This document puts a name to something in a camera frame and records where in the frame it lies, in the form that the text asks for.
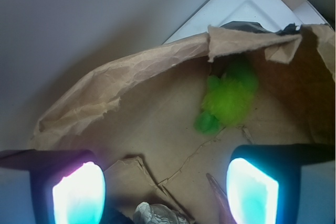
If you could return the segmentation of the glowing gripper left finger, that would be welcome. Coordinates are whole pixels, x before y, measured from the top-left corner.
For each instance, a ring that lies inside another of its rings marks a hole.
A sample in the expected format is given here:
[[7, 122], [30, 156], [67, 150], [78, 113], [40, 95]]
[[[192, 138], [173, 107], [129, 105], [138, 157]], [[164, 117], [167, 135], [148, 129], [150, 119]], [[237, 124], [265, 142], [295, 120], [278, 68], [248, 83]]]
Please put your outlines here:
[[105, 201], [89, 150], [1, 151], [1, 223], [100, 223]]

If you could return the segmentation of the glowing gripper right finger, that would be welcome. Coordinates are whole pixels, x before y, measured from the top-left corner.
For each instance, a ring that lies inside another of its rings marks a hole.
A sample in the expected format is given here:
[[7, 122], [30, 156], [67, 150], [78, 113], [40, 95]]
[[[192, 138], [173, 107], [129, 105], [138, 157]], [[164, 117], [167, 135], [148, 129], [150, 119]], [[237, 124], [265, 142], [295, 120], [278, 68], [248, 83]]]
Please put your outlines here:
[[236, 223], [335, 223], [335, 146], [240, 145], [226, 191]]

